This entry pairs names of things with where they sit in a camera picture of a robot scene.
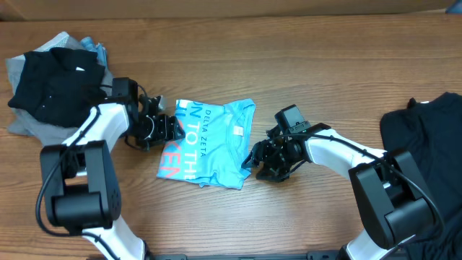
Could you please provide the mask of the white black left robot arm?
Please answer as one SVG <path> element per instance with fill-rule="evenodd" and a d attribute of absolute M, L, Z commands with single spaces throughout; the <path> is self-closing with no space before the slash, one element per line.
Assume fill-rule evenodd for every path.
<path fill-rule="evenodd" d="M 121 215 L 122 199 L 111 151 L 136 125 L 123 103 L 93 107 L 77 132 L 40 152 L 38 227 L 58 238 L 82 237 L 106 259 L 153 259 Z"/>

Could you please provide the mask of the light blue printed t-shirt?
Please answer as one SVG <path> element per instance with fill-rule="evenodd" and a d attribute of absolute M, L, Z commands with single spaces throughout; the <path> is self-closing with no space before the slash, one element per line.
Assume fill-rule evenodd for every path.
<path fill-rule="evenodd" d="M 255 111 L 251 99 L 224 105 L 177 100 L 175 116 L 186 136 L 165 144 L 157 177 L 240 190 L 250 175 L 241 165 Z"/>

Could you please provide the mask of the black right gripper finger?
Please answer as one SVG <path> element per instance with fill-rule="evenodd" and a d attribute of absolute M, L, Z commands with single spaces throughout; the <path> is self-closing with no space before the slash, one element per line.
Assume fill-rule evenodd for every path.
<path fill-rule="evenodd" d="M 242 169 L 257 168 L 258 158 L 256 157 L 256 151 L 252 149 L 248 156 L 244 159 L 241 164 Z"/>
<path fill-rule="evenodd" d="M 262 169 L 256 174 L 256 179 L 273 183 L 281 183 L 285 180 L 284 174 L 274 172 L 272 169 Z"/>

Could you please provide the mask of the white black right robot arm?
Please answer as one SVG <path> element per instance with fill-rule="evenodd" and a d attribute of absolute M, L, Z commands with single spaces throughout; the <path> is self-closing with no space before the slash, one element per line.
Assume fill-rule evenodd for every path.
<path fill-rule="evenodd" d="M 279 124 L 253 146 L 243 168 L 259 168 L 257 179 L 282 182 L 303 163 L 325 166 L 352 185 L 364 230 L 338 251 L 319 258 L 385 259 L 416 235 L 442 222 L 407 151 L 386 152 L 348 140 L 330 126 L 307 121 Z"/>

